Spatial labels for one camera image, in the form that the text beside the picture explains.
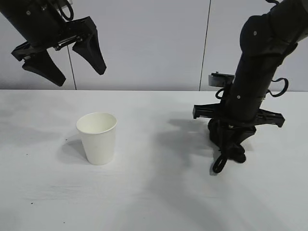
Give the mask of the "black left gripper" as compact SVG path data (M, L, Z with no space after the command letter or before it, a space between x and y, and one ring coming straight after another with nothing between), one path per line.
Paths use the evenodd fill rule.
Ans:
M69 6L66 0L2 0L0 12L26 40L17 46L12 55L17 60L25 59L22 68L44 77L57 86L66 81L64 74L51 59L48 48L60 50L73 44L73 51L83 57L92 68L103 75L106 64L103 59L98 31L88 16L74 19L66 16L61 5Z

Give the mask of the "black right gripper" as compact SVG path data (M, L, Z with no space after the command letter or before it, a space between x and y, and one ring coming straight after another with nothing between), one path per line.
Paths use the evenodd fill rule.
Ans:
M230 95L231 83L218 83L214 85L220 87L215 94L219 103L195 105L193 107L193 118L212 118L208 123L210 140L221 150L230 149L229 124L238 126L233 129L231 141L241 144L243 141L253 136L257 125L276 125L282 127L285 119L280 113L260 109L265 96L242 97L239 94Z

